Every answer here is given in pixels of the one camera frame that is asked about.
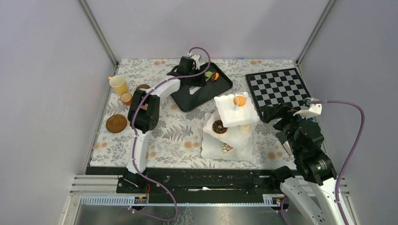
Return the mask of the orange fish pastry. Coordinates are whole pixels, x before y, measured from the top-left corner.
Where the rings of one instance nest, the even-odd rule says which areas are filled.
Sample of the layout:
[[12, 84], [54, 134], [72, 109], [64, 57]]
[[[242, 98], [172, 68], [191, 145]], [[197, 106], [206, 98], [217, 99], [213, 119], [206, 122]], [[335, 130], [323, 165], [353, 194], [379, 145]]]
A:
[[212, 75], [211, 75], [211, 77], [210, 77], [210, 80], [212, 81], [212, 82], [215, 82], [215, 81], [217, 81], [218, 80], [218, 78], [219, 78], [219, 73], [213, 73]]

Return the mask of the silver serving tongs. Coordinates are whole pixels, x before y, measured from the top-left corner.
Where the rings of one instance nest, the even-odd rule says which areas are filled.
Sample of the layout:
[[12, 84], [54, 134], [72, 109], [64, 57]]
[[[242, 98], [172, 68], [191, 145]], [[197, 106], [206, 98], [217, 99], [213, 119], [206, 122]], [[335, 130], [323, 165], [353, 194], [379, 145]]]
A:
[[195, 92], [197, 92], [200, 89], [201, 89], [201, 87], [190, 87], [189, 93], [190, 93], [190, 95], [193, 95]]

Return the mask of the orange macaron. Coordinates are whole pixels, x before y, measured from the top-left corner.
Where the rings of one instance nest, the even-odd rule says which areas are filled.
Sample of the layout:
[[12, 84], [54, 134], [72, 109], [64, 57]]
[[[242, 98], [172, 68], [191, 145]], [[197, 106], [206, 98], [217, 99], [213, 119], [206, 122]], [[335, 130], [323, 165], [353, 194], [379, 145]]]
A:
[[233, 102], [237, 106], [244, 106], [247, 102], [247, 98], [244, 95], [237, 95], [234, 97]]

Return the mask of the pink strawberry cake slice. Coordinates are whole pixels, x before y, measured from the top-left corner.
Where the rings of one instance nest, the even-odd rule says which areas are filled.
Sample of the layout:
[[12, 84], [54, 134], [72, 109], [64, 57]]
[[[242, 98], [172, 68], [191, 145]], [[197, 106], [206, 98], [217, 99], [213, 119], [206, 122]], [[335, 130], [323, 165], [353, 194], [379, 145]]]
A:
[[233, 150], [234, 148], [226, 143], [222, 143], [222, 152], [223, 153], [227, 153], [231, 150]]

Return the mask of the white three-tier dessert stand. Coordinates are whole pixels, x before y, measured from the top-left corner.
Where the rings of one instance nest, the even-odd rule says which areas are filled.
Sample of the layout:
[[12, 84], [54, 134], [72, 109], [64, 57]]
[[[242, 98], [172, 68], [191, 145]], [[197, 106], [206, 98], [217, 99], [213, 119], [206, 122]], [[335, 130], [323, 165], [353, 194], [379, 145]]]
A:
[[[234, 104], [233, 99], [237, 95], [244, 95], [247, 98], [244, 106]], [[205, 114], [201, 156], [209, 159], [250, 161], [253, 153], [253, 133], [260, 118], [248, 92], [214, 97], [214, 101], [215, 111]], [[217, 135], [212, 131], [212, 124], [216, 120], [221, 120], [223, 125], [228, 128], [225, 134]], [[242, 134], [238, 131], [238, 125], [246, 123], [251, 124], [252, 132]], [[234, 149], [223, 153], [222, 143], [226, 143]]]

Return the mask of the chocolate sprinkle donut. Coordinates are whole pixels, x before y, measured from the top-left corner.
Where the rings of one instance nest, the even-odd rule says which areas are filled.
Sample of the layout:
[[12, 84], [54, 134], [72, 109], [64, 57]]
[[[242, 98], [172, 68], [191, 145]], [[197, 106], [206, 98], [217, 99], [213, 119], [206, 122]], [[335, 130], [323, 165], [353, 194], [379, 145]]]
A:
[[217, 134], [225, 134], [228, 131], [228, 128], [223, 125], [223, 122], [221, 120], [216, 120], [212, 124], [212, 131]]

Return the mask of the cream round mousse cake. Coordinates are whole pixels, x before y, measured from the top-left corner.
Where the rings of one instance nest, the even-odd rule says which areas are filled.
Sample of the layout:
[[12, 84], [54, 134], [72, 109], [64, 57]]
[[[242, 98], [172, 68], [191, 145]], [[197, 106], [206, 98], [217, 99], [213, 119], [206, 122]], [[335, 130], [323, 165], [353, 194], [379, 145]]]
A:
[[252, 126], [250, 123], [238, 125], [238, 131], [242, 134], [249, 134], [252, 132]]

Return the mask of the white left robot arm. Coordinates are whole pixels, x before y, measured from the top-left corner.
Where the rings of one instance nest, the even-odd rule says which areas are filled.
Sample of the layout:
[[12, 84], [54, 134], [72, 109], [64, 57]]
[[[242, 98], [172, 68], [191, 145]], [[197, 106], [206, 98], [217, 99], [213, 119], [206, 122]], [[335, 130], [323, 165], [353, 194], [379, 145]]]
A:
[[132, 128], [132, 151], [126, 165], [129, 172], [138, 174], [146, 169], [149, 135], [158, 124], [161, 101], [181, 87], [206, 85], [205, 72], [211, 60], [208, 58], [207, 64], [200, 65], [199, 59], [199, 54], [183, 56], [159, 84], [133, 92], [127, 115]]

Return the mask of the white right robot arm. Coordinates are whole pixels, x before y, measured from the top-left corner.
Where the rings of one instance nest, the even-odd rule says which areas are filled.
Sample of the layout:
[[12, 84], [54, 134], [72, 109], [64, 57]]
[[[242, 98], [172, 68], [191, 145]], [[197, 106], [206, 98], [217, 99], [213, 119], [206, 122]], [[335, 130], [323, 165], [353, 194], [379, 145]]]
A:
[[308, 120], [321, 114], [322, 105], [317, 102], [307, 105], [306, 109], [298, 111], [286, 104], [263, 106], [262, 121], [269, 123], [279, 119], [273, 127], [283, 133], [297, 171], [319, 203], [311, 199], [287, 166], [272, 171], [269, 187], [275, 193], [283, 192], [313, 225], [353, 225], [355, 220], [339, 188], [340, 177], [331, 159], [321, 149], [324, 136], [320, 126]]

